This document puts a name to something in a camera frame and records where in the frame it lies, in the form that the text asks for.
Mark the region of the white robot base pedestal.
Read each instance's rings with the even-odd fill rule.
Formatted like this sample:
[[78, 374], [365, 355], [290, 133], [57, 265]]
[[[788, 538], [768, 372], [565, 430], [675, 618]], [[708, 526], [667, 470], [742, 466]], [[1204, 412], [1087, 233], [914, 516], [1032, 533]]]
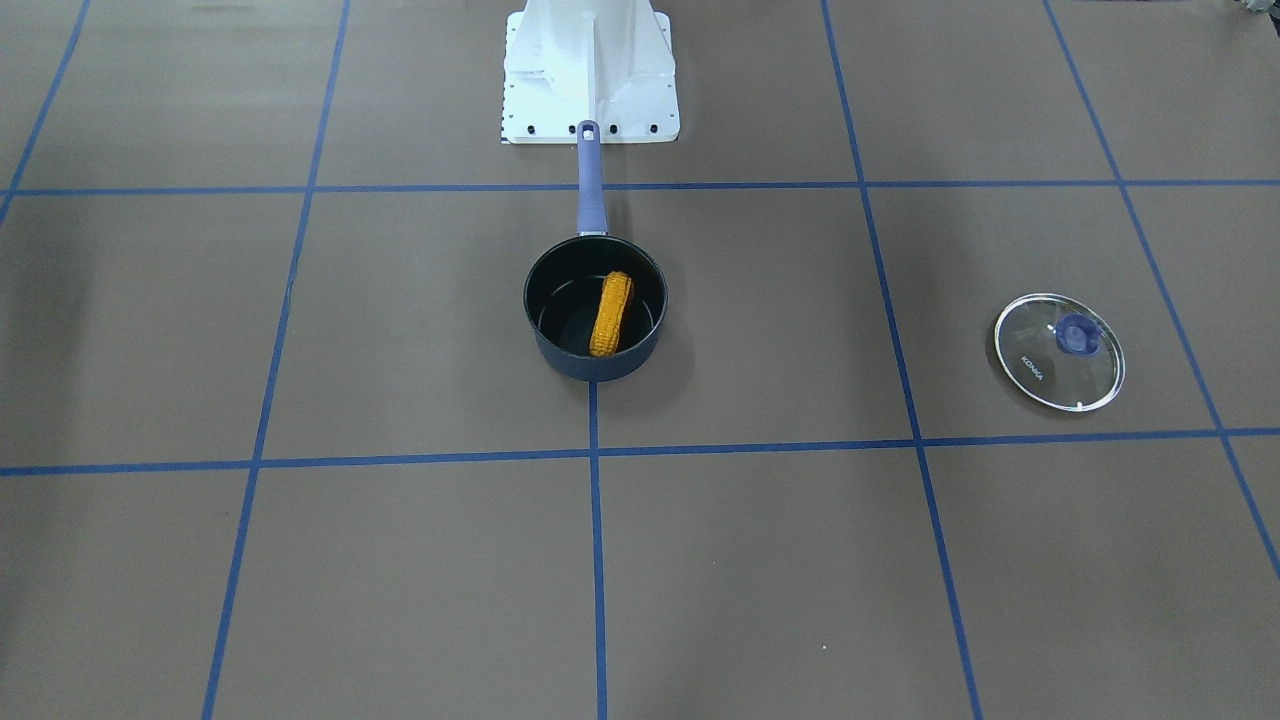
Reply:
[[678, 140], [672, 23], [652, 3], [527, 1], [504, 32], [503, 143], [572, 143], [582, 120], [603, 143]]

